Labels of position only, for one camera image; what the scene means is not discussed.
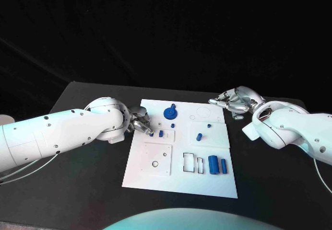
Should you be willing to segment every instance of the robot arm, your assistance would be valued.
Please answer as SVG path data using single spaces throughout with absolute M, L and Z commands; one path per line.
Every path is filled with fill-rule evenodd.
M 285 102 L 265 102 L 243 86 L 223 92 L 209 103 L 227 109 L 235 120 L 242 119 L 238 114 L 252 113 L 252 122 L 242 128 L 251 140 L 261 137 L 275 149 L 294 144 L 310 157 L 332 165 L 332 115 L 308 114 Z
M 145 109 L 131 112 L 112 98 L 89 104 L 89 111 L 72 109 L 0 126 L 0 172 L 40 158 L 63 153 L 93 139 L 111 144 L 137 128 L 145 134 L 150 118 Z

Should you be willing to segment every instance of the white board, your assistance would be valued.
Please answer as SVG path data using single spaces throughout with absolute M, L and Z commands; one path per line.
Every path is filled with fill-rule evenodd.
M 177 117 L 167 120 L 163 116 L 164 109 L 176 105 Z M 154 135 L 134 132 L 126 169 L 122 179 L 122 187 L 150 189 L 158 191 L 189 193 L 207 196 L 236 198 L 236 188 L 232 173 L 232 160 L 229 153 L 229 142 L 223 121 L 222 109 L 210 104 L 141 100 L 151 118 L 151 129 Z M 158 130 L 168 137 L 158 137 Z M 194 141 L 197 133 L 203 138 Z M 147 157 L 145 145 L 152 146 L 155 155 Z M 171 153 L 165 153 L 170 159 L 170 171 L 152 167 L 151 161 L 155 157 L 163 161 L 160 153 L 164 147 L 171 146 Z M 194 172 L 183 172 L 183 153 L 193 153 Z M 220 174 L 209 174 L 207 156 L 217 156 Z M 197 158 L 201 158 L 203 174 L 197 173 Z M 226 161 L 227 174 L 222 174 L 220 159 Z

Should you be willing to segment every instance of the table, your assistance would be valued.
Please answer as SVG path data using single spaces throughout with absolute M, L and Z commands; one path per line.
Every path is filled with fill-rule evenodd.
M 72 82 L 50 113 L 83 108 L 102 96 L 131 106 L 141 99 L 206 103 L 216 95 Z M 266 99 L 304 106 L 300 100 Z M 238 199 L 122 188 L 132 139 L 126 133 L 122 142 L 111 145 L 95 140 L 60 154 L 27 178 L 0 186 L 0 221 L 89 230 L 145 211 L 190 207 L 242 215 L 284 229 L 332 228 L 332 195 L 318 180 L 311 158 L 292 145 L 275 150 L 261 139 L 249 141 L 240 131 L 249 114 L 243 121 L 233 121 L 226 111 L 223 115 Z M 317 166 L 332 186 L 332 166 L 321 162 Z

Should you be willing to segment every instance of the white cable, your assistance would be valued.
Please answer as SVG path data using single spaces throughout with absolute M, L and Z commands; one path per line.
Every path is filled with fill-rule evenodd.
M 95 99 L 92 102 L 95 102 L 95 101 L 99 100 L 99 99 L 106 99 L 106 98 L 109 98 L 109 97 L 99 97 L 99 98 Z
M 21 170 L 24 170 L 30 165 L 33 165 L 38 160 L 34 160 L 28 165 L 25 165 L 21 169 L 14 171 L 11 174 L 5 175 L 4 177 L 0 178 L 0 180 L 5 179 L 7 177 L 12 176 L 15 173 L 18 173 Z
M 0 183 L 0 185 L 7 184 L 7 183 L 10 183 L 10 182 L 12 182 L 12 181 L 15 181 L 15 180 L 24 178 L 25 176 L 31 175 L 38 169 L 43 168 L 43 166 L 54 159 L 56 156 L 57 156 L 57 155 L 54 155 L 54 156 L 51 157 L 51 159 L 50 159 L 50 160 L 48 160 L 48 161 L 47 161 L 33 172 L 30 172 L 30 173 L 25 174 L 24 176 L 21 176 L 21 177 L 18 177 L 18 178 L 10 180 L 10 181 L 5 181 L 5 182 Z
M 318 175 L 318 178 L 320 178 L 320 180 L 321 180 L 321 183 L 323 183 L 324 187 L 327 188 L 329 192 L 332 193 L 330 188 L 326 186 L 324 181 L 323 181 L 323 178 L 321 178 L 321 176 L 320 176 L 320 173 L 318 173 L 318 170 L 317 170 L 317 166 L 316 166 L 316 173 L 317 173 L 317 175 Z

